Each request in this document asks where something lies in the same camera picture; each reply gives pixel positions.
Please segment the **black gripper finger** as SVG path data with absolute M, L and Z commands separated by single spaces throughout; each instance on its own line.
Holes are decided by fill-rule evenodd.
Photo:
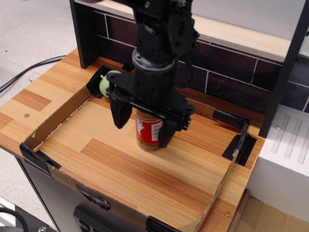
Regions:
M 130 119 L 132 106 L 127 102 L 119 100 L 117 97 L 111 97 L 111 112 L 115 126 L 121 129 Z
M 163 121 L 163 125 L 159 131 L 159 148 L 166 148 L 171 141 L 175 131 L 178 128 L 178 121 L 168 119 Z

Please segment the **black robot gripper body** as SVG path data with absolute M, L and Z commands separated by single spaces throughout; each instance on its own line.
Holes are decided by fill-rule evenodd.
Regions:
M 109 74 L 109 98 L 115 96 L 163 121 L 178 121 L 177 131 L 190 126 L 191 114 L 195 108 L 176 90 L 180 84 L 174 82 L 178 59 L 154 62 L 145 58 L 137 50 L 132 53 L 134 74 Z

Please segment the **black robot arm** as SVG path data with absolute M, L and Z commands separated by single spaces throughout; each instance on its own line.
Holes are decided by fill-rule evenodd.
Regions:
M 179 92 L 190 82 L 175 81 L 178 61 L 190 72 L 187 53 L 196 47 L 190 0 L 124 0 L 132 8 L 138 27 L 137 46 L 132 52 L 135 73 L 109 73 L 101 93 L 109 97 L 114 124 L 122 128 L 133 109 L 161 119 L 159 147 L 165 148 L 176 131 L 188 129 L 194 106 Z

